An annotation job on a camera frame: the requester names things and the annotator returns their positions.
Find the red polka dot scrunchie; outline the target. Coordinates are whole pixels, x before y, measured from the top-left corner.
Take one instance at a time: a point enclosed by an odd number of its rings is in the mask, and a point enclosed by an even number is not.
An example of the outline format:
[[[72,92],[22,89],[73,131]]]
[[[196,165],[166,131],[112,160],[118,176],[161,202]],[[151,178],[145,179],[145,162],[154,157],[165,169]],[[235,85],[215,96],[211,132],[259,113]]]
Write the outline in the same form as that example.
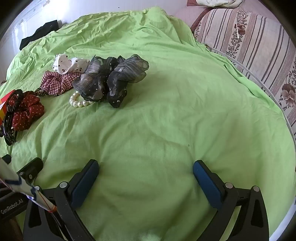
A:
[[[17,132],[30,128],[45,108],[33,91],[14,90],[6,102],[6,116],[12,116],[11,128]]]

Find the red plaid scrunchie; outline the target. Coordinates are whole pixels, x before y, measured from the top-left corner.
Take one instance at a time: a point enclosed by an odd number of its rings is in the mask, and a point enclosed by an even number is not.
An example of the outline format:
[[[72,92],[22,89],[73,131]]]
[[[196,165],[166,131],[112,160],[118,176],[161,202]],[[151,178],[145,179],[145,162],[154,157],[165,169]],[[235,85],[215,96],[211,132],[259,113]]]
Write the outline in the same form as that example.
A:
[[[59,74],[58,72],[46,71],[41,80],[41,85],[34,93],[36,96],[59,96],[73,88],[73,81],[80,77],[79,73],[70,72]]]

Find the white cherry print scrunchie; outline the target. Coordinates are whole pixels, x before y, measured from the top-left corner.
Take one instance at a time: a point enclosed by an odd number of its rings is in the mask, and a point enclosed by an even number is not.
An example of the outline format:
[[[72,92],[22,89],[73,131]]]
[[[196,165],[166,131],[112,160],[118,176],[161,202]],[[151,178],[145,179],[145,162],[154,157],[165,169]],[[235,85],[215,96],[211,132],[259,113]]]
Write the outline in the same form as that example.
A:
[[[90,60],[74,57],[69,59],[67,54],[58,54],[55,57],[52,69],[60,75],[67,73],[84,73],[87,69]]]

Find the grey black organza scrunchie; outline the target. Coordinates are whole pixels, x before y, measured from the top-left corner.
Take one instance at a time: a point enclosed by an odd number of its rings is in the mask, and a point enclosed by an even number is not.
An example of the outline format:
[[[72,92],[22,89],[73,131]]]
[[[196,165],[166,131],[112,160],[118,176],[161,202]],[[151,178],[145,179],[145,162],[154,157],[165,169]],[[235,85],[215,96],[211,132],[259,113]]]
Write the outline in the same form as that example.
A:
[[[127,95],[127,85],[142,81],[148,69],[148,61],[137,54],[126,59],[94,56],[72,85],[85,101],[108,101],[113,108],[118,108]]]

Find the rhinestone butterfly hair comb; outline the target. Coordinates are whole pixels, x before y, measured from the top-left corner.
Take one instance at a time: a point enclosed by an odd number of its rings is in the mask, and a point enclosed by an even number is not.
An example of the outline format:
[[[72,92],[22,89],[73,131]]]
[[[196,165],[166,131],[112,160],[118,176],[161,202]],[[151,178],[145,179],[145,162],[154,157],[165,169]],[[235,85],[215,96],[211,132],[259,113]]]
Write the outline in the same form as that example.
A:
[[[12,126],[13,116],[20,105],[19,101],[15,101],[13,105],[10,105],[9,102],[6,103],[6,115],[4,117],[3,123],[1,124],[1,138],[4,138],[6,144],[11,146],[16,142],[17,131],[15,131]]]

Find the red white tray box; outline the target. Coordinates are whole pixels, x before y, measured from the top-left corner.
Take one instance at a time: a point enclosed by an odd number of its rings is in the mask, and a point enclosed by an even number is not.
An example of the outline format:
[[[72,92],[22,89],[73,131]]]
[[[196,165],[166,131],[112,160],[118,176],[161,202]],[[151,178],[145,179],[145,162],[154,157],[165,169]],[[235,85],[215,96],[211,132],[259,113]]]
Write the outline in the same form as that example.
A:
[[[6,94],[3,98],[0,100],[0,125],[3,123],[4,117],[6,115],[6,102],[8,101],[11,94],[14,92],[14,90],[10,91],[8,94]]]

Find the green bed sheet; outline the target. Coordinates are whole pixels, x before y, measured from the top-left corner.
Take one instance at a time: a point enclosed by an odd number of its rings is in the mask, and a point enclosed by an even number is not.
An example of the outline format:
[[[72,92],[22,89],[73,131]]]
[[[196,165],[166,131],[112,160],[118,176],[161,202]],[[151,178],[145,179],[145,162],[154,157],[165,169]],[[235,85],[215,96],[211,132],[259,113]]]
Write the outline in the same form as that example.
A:
[[[91,59],[138,54],[147,75],[119,108],[41,98],[44,115],[1,154],[22,168],[40,157],[42,188],[68,181],[90,159],[99,177],[78,214],[96,240],[196,240],[215,214],[193,175],[202,160],[238,188],[260,188],[269,231],[295,196],[295,146],[280,108],[232,63],[197,43],[158,7],[78,18],[12,60],[1,95],[35,90],[56,54]]]

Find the striped floral sofa cushion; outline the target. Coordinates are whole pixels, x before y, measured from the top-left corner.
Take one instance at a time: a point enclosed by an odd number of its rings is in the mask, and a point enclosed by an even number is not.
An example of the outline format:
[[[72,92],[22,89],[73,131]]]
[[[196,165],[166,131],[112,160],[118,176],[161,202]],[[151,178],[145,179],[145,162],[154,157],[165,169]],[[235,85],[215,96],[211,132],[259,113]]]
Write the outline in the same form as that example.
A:
[[[276,101],[295,133],[295,45],[284,27],[246,10],[206,9],[191,29]]]

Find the white patterned cloth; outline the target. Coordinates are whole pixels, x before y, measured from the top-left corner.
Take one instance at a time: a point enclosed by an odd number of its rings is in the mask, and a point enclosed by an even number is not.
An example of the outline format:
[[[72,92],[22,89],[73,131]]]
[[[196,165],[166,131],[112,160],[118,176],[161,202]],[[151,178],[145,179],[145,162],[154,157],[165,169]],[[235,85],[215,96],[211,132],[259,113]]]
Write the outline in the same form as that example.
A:
[[[196,0],[197,5],[199,6],[227,9],[234,9],[243,2],[244,0]]]

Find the black cloth at wall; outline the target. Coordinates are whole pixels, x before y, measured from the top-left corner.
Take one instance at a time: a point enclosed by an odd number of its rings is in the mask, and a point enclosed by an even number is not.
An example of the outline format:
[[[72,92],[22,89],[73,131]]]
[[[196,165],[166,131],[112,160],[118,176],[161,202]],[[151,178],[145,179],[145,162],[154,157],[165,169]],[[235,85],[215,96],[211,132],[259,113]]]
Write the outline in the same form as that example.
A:
[[[59,23],[57,20],[47,22],[43,26],[36,29],[33,35],[22,39],[19,49],[22,50],[30,42],[40,39],[41,37],[48,35],[48,33],[57,31],[57,30],[59,30]]]

